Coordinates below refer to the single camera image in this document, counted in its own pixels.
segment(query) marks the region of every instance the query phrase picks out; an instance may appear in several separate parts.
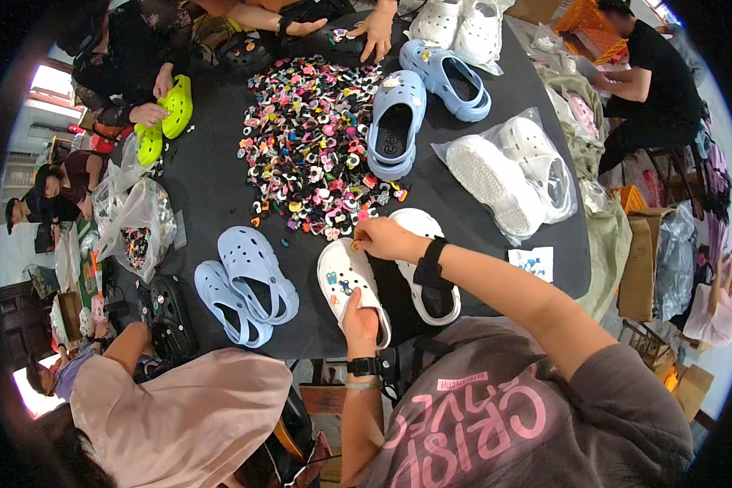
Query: plastic crate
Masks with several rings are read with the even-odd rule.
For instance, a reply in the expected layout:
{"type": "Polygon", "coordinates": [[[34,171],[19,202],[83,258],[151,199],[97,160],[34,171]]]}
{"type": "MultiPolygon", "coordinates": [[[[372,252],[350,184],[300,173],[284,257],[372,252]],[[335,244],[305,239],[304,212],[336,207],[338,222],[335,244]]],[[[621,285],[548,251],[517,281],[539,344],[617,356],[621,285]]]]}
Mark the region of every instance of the plastic crate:
{"type": "MultiPolygon", "coordinates": [[[[580,29],[594,29],[615,35],[610,24],[605,20],[604,14],[596,8],[596,0],[575,0],[569,10],[566,11],[566,14],[559,19],[555,30],[556,34],[559,34],[563,31],[577,31],[580,29]]],[[[602,54],[594,60],[594,64],[608,63],[626,47],[626,39],[613,37],[612,41],[614,43],[612,45],[600,46],[602,54]]]]}
{"type": "Polygon", "coordinates": [[[632,210],[643,210],[648,208],[645,204],[645,200],[643,200],[643,196],[640,194],[640,190],[638,190],[634,185],[613,188],[610,190],[610,193],[618,195],[621,199],[621,207],[626,213],[629,213],[632,210]]]}

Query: black table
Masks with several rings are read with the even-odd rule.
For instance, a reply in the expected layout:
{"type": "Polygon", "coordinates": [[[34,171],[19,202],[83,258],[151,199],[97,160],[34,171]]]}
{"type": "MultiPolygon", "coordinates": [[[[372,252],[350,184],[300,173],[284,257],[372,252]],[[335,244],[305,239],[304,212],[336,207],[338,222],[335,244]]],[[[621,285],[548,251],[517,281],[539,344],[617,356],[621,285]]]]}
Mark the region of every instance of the black table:
{"type": "MultiPolygon", "coordinates": [[[[403,203],[392,199],[378,212],[388,216],[402,207],[423,209],[439,221],[454,244],[506,259],[510,248],[508,242],[486,210],[460,186],[430,146],[431,142],[447,142],[465,134],[483,132],[533,106],[539,109],[545,131],[572,169],[553,106],[506,22],[503,23],[499,64],[505,73],[502,76],[480,72],[492,97],[491,112],[481,122],[458,121],[447,112],[439,98],[429,94],[425,123],[417,138],[417,159],[410,174],[401,180],[401,183],[412,184],[409,195],[403,203]]],[[[386,59],[383,66],[385,74],[400,69],[395,55],[386,59]]],[[[237,159],[235,154],[242,139],[244,110],[254,104],[255,99],[244,81],[225,81],[215,73],[193,80],[193,99],[191,124],[195,125],[195,130],[183,133],[174,141],[176,154],[171,161],[166,159],[165,174],[159,179],[171,197],[174,210],[183,211],[187,245],[178,251],[169,251],[160,272],[173,273],[181,279],[201,354],[204,354],[233,345],[225,337],[218,320],[198,298],[194,272],[202,261],[218,258],[217,239],[224,230],[250,225],[250,208],[256,199],[256,190],[245,185],[247,163],[237,159]]],[[[579,194],[578,188],[578,211],[574,216],[552,226],[543,225],[523,245],[523,248],[554,247],[555,285],[572,298],[583,296],[591,279],[586,219],[579,194]]],[[[298,315],[289,323],[274,328],[273,338],[263,347],[263,352],[280,358],[344,356],[344,336],[315,276],[318,256],[327,244],[325,238],[301,230],[293,232],[286,226],[285,219],[276,214],[262,219],[259,230],[274,247],[283,274],[293,282],[301,300],[298,315]],[[289,241],[288,248],[281,245],[283,238],[289,241]]],[[[395,263],[371,259],[371,264],[383,306],[391,318],[393,345],[438,330],[420,320],[410,301],[409,286],[395,263]]],[[[135,279],[135,275],[120,268],[118,282],[123,288],[130,287],[135,279]]],[[[495,280],[497,286],[509,286],[495,280]]],[[[463,290],[461,305],[462,316],[498,315],[463,290]]]]}

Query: black watch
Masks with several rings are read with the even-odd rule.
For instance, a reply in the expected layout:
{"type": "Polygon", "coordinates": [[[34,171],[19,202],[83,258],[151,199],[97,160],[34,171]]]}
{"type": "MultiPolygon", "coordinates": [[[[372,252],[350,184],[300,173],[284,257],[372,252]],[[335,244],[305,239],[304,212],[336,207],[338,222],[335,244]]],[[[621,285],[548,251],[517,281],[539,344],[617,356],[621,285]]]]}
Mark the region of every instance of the black watch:
{"type": "Polygon", "coordinates": [[[412,276],[412,281],[422,287],[434,288],[436,290],[452,290],[453,284],[442,278],[442,266],[439,264],[439,256],[442,249],[447,246],[447,239],[436,236],[425,250],[425,256],[418,259],[418,268],[412,276]]]}
{"type": "Polygon", "coordinates": [[[287,28],[290,27],[290,25],[296,21],[296,18],[293,15],[283,15],[281,19],[279,19],[279,24],[277,25],[277,32],[276,34],[280,36],[286,36],[287,35],[287,28]]]}
{"type": "Polygon", "coordinates": [[[347,372],[354,376],[372,376],[379,374],[379,363],[376,357],[356,357],[347,362],[347,372]]]}

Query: watch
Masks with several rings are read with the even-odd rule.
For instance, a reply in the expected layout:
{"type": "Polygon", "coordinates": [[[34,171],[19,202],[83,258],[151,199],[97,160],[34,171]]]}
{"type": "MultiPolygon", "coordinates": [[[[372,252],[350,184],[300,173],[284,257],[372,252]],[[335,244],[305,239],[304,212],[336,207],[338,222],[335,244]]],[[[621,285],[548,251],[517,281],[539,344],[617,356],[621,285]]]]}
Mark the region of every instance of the watch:
{"type": "Polygon", "coordinates": [[[376,357],[356,357],[347,362],[347,372],[354,376],[371,376],[379,374],[379,363],[376,357]]]}
{"type": "Polygon", "coordinates": [[[444,237],[434,237],[434,240],[425,250],[425,256],[418,259],[418,268],[415,269],[412,281],[422,287],[436,290],[451,290],[453,288],[452,283],[442,278],[442,265],[439,264],[439,256],[447,244],[447,239],[444,237]]]}

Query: person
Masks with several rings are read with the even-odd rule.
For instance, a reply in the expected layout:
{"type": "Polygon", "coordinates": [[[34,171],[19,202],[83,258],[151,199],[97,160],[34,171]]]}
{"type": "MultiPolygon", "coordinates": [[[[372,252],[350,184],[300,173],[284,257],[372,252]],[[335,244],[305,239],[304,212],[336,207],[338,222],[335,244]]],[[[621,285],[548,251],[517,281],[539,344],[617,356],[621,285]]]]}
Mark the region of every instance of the person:
{"type": "Polygon", "coordinates": [[[35,175],[35,190],[51,200],[58,195],[81,210],[81,215],[92,220],[92,192],[106,172],[103,158],[92,151],[73,151],[62,161],[45,164],[35,175]]]}
{"type": "Polygon", "coordinates": [[[599,174],[645,148],[692,144],[699,131],[702,101],[683,57],[651,26],[637,20],[622,0],[599,0],[599,10],[627,39],[630,70],[597,74],[591,83],[613,96],[605,117],[625,121],[605,140],[599,174]]]}
{"type": "Polygon", "coordinates": [[[708,74],[708,67],[705,64],[702,56],[692,46],[691,41],[686,35],[686,30],[681,24],[667,24],[658,26],[656,32],[662,35],[670,36],[670,44],[674,47],[678,53],[683,57],[683,60],[688,65],[688,68],[692,71],[694,77],[694,83],[699,86],[703,83],[708,74]]]}
{"type": "Polygon", "coordinates": [[[726,346],[732,342],[732,257],[719,255],[712,283],[698,283],[686,310],[670,318],[670,322],[688,340],[711,346],[726,346]],[[726,278],[722,280],[723,261],[728,263],[728,268],[726,278]]]}
{"type": "Polygon", "coordinates": [[[5,204],[5,225],[9,235],[20,222],[53,223],[53,230],[59,232],[59,222],[75,222],[81,211],[65,198],[39,198],[35,187],[20,198],[11,198],[5,204]]]}
{"type": "Polygon", "coordinates": [[[41,395],[47,397],[56,395],[58,398],[70,402],[73,382],[78,371],[91,357],[103,352],[106,334],[106,327],[96,327],[94,340],[79,349],[73,358],[68,355],[68,349],[64,344],[58,344],[59,365],[55,364],[52,368],[39,364],[33,356],[30,356],[26,373],[27,383],[41,395]]]}
{"type": "MultiPolygon", "coordinates": [[[[412,264],[431,243],[384,217],[354,238],[356,252],[412,264]]],[[[461,317],[416,349],[385,435],[379,378],[349,376],[341,486],[668,486],[682,473],[690,428],[637,351],[508,262],[452,244],[438,256],[441,278],[506,317],[461,317]]],[[[377,315],[360,297],[342,320],[348,361],[375,356],[377,315]]]]}
{"type": "MultiPolygon", "coordinates": [[[[282,16],[236,0],[199,0],[212,15],[227,15],[242,27],[280,31],[282,16]]],[[[193,32],[191,2],[181,0],[93,0],[82,8],[57,40],[74,57],[72,85],[76,96],[109,127],[141,123],[153,127],[169,112],[156,103],[173,88],[173,78],[189,64],[193,32]]],[[[396,0],[379,0],[378,8],[353,35],[368,33],[364,60],[372,49],[380,61],[390,49],[390,26],[396,0]]],[[[286,34],[303,36],[325,25],[290,22],[286,34]]]]}
{"type": "Polygon", "coordinates": [[[228,348],[136,385],[142,322],[128,325],[72,384],[73,427],[55,445],[81,486],[235,486],[268,438],[293,375],[284,362],[228,348]]]}

